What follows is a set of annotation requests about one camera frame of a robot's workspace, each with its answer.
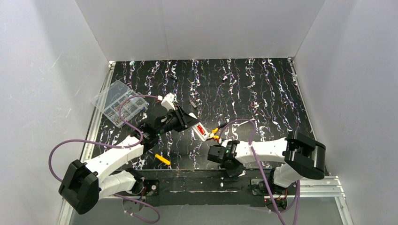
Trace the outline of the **white remote control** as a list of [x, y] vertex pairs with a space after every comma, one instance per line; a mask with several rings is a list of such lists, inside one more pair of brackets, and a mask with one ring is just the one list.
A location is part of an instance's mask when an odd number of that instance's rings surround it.
[[194, 123], [193, 126], [191, 126], [191, 130], [202, 142], [207, 141], [210, 138], [210, 133], [206, 130], [194, 113], [189, 113], [188, 115], [194, 118]]

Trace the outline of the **yellow black pliers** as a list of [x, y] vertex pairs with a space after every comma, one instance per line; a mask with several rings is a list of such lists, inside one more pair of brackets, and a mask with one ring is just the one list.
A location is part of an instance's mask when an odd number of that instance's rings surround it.
[[222, 139], [221, 139], [221, 137], [218, 135], [218, 132], [219, 132], [222, 128], [224, 128], [227, 124], [228, 124], [227, 122], [222, 123], [222, 124], [220, 124], [219, 126], [217, 126], [215, 129], [213, 129], [213, 130], [211, 131], [211, 133], [209, 134], [208, 140], [214, 140], [214, 141], [217, 141], [218, 144], [221, 144], [221, 143], [222, 143]]

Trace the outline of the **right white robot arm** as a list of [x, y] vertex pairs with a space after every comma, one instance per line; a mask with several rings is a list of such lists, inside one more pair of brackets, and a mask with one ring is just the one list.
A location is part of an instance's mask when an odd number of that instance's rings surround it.
[[239, 175], [244, 165], [254, 162], [279, 162], [268, 179], [269, 185], [287, 188], [291, 183], [325, 176], [326, 146], [300, 132], [273, 141], [244, 142], [227, 139], [209, 148], [207, 159], [227, 169], [229, 176]]

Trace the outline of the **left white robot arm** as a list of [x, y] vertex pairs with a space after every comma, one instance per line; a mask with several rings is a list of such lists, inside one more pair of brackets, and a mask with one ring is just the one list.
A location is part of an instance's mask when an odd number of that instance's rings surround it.
[[152, 149], [159, 137], [169, 131], [182, 132], [190, 128], [205, 141], [208, 132], [193, 113], [180, 106], [174, 110], [160, 109], [165, 115], [148, 115], [134, 131], [115, 147], [85, 162], [71, 162], [62, 179], [59, 194], [80, 215], [89, 212], [97, 202], [107, 196], [132, 191], [142, 177], [132, 169], [114, 174], [122, 165]]

